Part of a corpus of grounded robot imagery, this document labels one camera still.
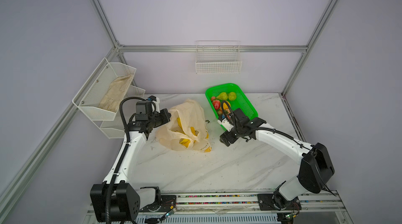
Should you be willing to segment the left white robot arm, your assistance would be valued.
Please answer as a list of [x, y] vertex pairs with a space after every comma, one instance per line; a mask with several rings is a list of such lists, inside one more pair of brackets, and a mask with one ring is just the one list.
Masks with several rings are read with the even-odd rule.
[[130, 176], [152, 130], [169, 123], [171, 114], [159, 107], [160, 100], [156, 96], [136, 97], [136, 111], [126, 119], [123, 106], [130, 99], [123, 99], [119, 105], [125, 136], [116, 161], [103, 182], [94, 184], [90, 190], [95, 216], [101, 223], [135, 223], [142, 209], [154, 211], [161, 207], [160, 189], [157, 186], [134, 189]]

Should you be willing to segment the orange fake mango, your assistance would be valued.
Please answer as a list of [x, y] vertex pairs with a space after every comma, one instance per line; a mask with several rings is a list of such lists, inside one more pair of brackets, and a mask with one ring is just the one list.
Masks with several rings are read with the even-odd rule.
[[222, 101], [221, 107], [223, 112], [226, 112], [227, 114], [230, 113], [230, 103], [228, 101]]

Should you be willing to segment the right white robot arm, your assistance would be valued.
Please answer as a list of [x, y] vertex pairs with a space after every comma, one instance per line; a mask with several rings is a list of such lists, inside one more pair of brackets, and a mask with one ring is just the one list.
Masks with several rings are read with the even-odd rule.
[[335, 169], [325, 145], [300, 141], [259, 117], [249, 119], [241, 109], [226, 110], [218, 116], [218, 122], [226, 130], [221, 134], [220, 142], [227, 147], [240, 138], [246, 141], [258, 140], [274, 147], [299, 165], [298, 174], [275, 189], [272, 196], [274, 208], [286, 209], [294, 199], [305, 193], [331, 192], [327, 183]]

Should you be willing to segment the beige plastic bag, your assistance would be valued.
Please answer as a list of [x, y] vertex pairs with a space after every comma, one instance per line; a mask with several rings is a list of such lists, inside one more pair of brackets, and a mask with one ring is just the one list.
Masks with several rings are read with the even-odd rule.
[[156, 133], [162, 146], [173, 151], [212, 151], [204, 110], [197, 101], [187, 99], [168, 112], [170, 122], [159, 127]]

